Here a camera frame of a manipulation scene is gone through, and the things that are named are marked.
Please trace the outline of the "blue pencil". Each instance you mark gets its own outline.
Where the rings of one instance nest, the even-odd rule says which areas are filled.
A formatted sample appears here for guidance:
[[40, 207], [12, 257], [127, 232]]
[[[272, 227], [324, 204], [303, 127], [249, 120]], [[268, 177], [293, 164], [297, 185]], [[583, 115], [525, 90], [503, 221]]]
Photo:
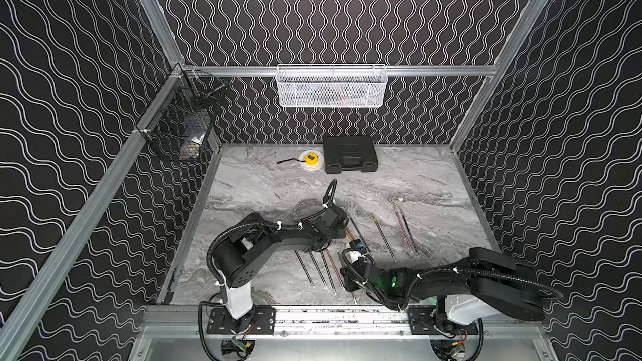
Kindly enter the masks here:
[[349, 220], [350, 220], [350, 222], [352, 223], [352, 225], [353, 225], [354, 229], [356, 230], [356, 232], [357, 232], [357, 234], [358, 234], [358, 236], [359, 236], [359, 239], [360, 239], [360, 240], [361, 240], [361, 242], [363, 243], [365, 250], [366, 250], [368, 253], [370, 253], [370, 254], [371, 254], [372, 252], [371, 252], [371, 250], [370, 250], [370, 248], [369, 248], [369, 245], [368, 245], [368, 243], [366, 242], [366, 240], [365, 240], [365, 238], [364, 238], [364, 235], [362, 234], [361, 230], [359, 230], [359, 227], [357, 227], [357, 225], [356, 225], [356, 223], [355, 223], [355, 221], [354, 221], [354, 218], [353, 218], [353, 217], [349, 217]]

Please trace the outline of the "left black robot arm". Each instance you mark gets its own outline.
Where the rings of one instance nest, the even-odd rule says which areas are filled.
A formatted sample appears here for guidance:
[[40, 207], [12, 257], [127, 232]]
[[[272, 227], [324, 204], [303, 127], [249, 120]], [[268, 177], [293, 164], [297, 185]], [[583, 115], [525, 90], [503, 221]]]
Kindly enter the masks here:
[[209, 272], [222, 288], [222, 300], [234, 320], [252, 312], [251, 281], [276, 252], [322, 252], [346, 238], [349, 217], [334, 201], [338, 182], [332, 180], [321, 209], [293, 224], [271, 222], [254, 212], [218, 234], [206, 253]]

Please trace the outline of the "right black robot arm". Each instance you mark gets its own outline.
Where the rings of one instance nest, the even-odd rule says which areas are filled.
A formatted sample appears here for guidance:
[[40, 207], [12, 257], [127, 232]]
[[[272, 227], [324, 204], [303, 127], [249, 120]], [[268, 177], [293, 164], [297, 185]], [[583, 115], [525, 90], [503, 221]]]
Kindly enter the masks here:
[[439, 267], [381, 269], [361, 247], [340, 254], [340, 272], [348, 292], [362, 290], [393, 311], [436, 299], [433, 324], [467, 326], [487, 316], [541, 322], [544, 305], [564, 298], [563, 292], [538, 281], [534, 269], [513, 257], [473, 247], [460, 261]]

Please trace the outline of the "yellow white tape measure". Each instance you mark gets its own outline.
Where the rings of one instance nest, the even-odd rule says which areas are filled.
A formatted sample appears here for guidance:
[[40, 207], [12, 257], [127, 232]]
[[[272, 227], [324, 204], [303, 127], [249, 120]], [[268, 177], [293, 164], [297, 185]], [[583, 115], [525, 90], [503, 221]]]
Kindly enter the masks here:
[[282, 165], [289, 162], [297, 163], [303, 170], [321, 170], [324, 167], [324, 155], [317, 150], [306, 150], [296, 158], [278, 160], [277, 164]]

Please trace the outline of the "black plastic tool case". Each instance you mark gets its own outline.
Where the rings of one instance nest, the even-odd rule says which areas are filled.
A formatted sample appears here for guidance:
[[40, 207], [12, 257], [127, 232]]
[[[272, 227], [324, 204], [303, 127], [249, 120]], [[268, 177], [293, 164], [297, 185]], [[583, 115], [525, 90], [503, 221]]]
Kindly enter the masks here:
[[379, 168], [370, 135], [326, 136], [323, 142], [324, 170], [329, 175], [345, 171], [373, 173]]

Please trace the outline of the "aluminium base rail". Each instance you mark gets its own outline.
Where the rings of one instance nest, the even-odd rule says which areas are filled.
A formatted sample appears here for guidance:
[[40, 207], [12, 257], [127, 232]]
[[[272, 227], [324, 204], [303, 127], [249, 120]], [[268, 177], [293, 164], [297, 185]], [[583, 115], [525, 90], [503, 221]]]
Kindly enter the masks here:
[[[143, 318], [141, 339], [229, 339], [232, 332], [210, 317], [212, 309], [197, 305], [153, 306]], [[419, 322], [428, 312], [416, 308], [395, 312], [383, 307], [275, 306], [261, 311], [249, 339], [436, 339], [446, 337]]]

